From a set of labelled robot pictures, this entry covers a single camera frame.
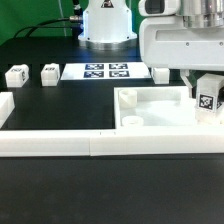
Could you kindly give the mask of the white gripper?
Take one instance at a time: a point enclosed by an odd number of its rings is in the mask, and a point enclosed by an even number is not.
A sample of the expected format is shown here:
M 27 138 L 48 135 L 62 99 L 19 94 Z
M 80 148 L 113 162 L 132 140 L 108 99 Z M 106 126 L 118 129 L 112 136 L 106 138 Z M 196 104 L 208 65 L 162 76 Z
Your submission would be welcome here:
M 185 28 L 177 16 L 150 17 L 139 29 L 142 61 L 151 68 L 187 69 L 180 77 L 193 97 L 189 70 L 224 71 L 224 26 Z

